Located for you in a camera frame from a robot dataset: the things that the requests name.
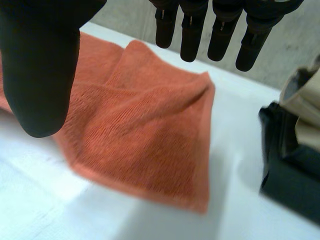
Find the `robotic hand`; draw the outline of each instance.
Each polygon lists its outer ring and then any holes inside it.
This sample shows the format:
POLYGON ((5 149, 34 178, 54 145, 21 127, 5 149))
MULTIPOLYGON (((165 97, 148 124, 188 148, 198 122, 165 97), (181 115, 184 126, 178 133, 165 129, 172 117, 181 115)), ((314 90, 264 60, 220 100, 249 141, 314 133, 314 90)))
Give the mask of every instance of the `robotic hand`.
MULTIPOLYGON (((198 52, 209 0, 149 0, 156 7, 156 44, 171 44, 182 8, 181 58, 198 52)), ((6 99, 23 129, 41 138, 64 124, 75 76, 80 32, 107 0, 0 0, 0 51, 6 99)), ((216 20, 208 57, 223 58, 238 19, 247 12, 247 30, 236 66, 248 71, 272 27, 303 0, 213 0, 216 20)))
MULTIPOLYGON (((180 55, 186 62, 196 59, 209 0, 149 0, 156 7, 156 44, 171 44, 178 6, 184 12, 180 55)), ((254 65, 271 29, 284 15, 296 10, 304 0, 212 0, 216 19, 212 28, 208 57, 220 61, 228 48, 243 9, 247 29, 236 59, 236 68, 246 72, 254 65)))

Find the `table surface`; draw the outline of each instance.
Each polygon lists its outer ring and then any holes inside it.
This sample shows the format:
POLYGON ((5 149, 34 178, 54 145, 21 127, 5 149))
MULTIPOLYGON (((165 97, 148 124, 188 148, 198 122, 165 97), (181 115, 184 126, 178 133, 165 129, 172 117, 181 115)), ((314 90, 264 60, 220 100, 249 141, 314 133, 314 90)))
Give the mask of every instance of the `table surface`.
MULTIPOLYGON (((87 23, 83 32, 122 47, 132 37, 87 23)), ((52 138, 26 135, 0 111, 2 240, 319 240, 320 227, 259 194, 262 106, 280 92, 152 44, 179 68, 208 71, 216 85, 210 202, 198 215, 131 197, 73 173, 52 138)))

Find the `terry cloth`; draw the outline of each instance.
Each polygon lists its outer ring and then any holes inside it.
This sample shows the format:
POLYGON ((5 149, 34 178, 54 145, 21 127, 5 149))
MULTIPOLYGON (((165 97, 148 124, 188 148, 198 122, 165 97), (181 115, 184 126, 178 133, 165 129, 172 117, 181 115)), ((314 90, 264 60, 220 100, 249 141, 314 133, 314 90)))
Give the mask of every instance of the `terry cloth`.
POLYGON ((205 213, 214 94, 207 73, 175 68, 142 42, 123 49, 82 33, 68 115, 53 137, 81 176, 205 213))

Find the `black fabric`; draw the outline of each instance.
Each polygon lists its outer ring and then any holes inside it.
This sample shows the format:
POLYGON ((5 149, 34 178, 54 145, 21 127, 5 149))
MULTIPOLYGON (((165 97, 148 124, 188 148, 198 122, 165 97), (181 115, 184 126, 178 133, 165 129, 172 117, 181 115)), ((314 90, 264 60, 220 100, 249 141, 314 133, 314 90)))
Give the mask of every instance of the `black fabric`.
POLYGON ((105 2, 0 1, 4 94, 29 135, 47 137, 63 126, 79 55, 79 27, 105 2))
POLYGON ((261 192, 320 224, 320 153, 298 144, 298 117, 277 103, 259 112, 265 178, 261 192))

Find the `washcloth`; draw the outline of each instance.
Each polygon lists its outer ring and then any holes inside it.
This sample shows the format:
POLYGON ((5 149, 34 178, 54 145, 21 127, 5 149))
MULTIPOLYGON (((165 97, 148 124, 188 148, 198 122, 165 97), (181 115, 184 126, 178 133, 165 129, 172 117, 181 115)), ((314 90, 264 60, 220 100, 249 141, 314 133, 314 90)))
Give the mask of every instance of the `washcloth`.
MULTIPOLYGON (((53 137, 79 175, 205 213, 214 94, 207 73, 175 68, 142 42, 123 49, 82 33, 68 115, 53 137)), ((2 73, 0 107, 10 111, 2 73)))

